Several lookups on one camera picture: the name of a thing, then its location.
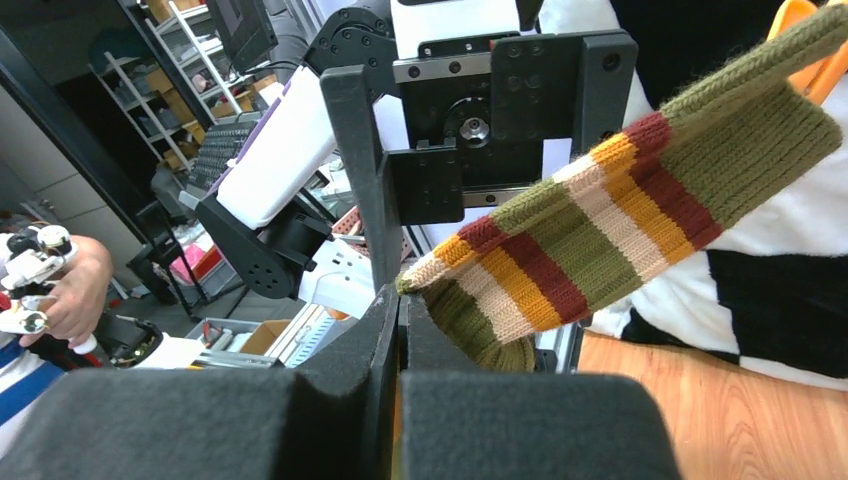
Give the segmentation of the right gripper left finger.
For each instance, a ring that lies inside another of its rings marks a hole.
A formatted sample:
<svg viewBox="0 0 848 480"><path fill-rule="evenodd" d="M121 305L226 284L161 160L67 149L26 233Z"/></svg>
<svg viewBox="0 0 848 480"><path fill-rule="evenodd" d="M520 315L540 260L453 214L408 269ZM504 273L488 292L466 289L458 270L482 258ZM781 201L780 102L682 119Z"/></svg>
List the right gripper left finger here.
<svg viewBox="0 0 848 480"><path fill-rule="evenodd" d="M398 298L299 367L82 369L35 404L5 479L386 479Z"/></svg>

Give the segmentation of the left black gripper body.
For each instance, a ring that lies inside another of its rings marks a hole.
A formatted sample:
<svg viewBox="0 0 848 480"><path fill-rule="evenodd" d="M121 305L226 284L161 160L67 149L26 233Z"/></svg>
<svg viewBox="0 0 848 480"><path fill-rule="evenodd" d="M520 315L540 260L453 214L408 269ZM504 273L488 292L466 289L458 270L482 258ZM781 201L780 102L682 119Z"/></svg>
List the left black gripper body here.
<svg viewBox="0 0 848 480"><path fill-rule="evenodd" d="M623 123L638 47L622 30L423 43L393 65L409 148L390 156L399 220L452 223L542 175L548 140L579 155Z"/></svg>

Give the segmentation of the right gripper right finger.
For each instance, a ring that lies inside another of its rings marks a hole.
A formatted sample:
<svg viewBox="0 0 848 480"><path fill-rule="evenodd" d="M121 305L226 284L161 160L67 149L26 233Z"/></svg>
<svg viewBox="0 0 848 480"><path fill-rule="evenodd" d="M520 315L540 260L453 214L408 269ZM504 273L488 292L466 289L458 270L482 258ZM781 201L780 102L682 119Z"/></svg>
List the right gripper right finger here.
<svg viewBox="0 0 848 480"><path fill-rule="evenodd" d="M407 479L677 479L661 412L637 381L480 369L405 296Z"/></svg>

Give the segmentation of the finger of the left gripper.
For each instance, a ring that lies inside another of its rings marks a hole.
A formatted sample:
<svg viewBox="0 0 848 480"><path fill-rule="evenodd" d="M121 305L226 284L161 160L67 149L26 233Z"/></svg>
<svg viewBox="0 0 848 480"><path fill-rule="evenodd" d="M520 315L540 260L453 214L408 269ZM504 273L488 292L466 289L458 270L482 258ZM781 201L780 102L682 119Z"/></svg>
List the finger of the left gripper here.
<svg viewBox="0 0 848 480"><path fill-rule="evenodd" d="M400 271L402 227L388 155L384 151L362 65L329 68L320 77L337 148L347 170L377 290Z"/></svg>

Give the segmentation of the green striped sock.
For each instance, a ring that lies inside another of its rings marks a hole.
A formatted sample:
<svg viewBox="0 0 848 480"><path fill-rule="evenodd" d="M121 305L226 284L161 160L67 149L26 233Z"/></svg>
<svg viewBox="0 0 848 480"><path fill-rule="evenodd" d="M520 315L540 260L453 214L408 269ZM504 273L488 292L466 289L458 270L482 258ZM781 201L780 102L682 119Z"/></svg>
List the green striped sock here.
<svg viewBox="0 0 848 480"><path fill-rule="evenodd" d="M729 61L403 272L439 329L491 370L530 372L534 334L582 320L692 256L841 144L788 81L847 39L822 10Z"/></svg>

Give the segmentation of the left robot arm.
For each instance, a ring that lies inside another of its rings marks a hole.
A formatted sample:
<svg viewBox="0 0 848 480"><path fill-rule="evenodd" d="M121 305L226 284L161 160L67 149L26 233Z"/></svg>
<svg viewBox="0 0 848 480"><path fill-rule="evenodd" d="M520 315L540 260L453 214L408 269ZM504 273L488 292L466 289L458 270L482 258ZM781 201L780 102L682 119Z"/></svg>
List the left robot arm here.
<svg viewBox="0 0 848 480"><path fill-rule="evenodd" d="M196 213L245 284L355 317L393 280L408 226L454 223L621 126L636 64L612 27L534 31L537 1L359 1Z"/></svg>

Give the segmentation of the person hand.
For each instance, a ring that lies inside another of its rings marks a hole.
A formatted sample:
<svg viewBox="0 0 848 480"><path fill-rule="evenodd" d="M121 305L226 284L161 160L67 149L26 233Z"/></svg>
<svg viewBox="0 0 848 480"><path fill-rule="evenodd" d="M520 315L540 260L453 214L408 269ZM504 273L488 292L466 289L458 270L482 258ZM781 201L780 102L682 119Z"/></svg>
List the person hand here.
<svg viewBox="0 0 848 480"><path fill-rule="evenodd" d="M73 236L78 251L51 290L55 301L48 307L48 335L67 340L70 348L84 344L93 334L105 307L113 274L109 251L99 241Z"/></svg>

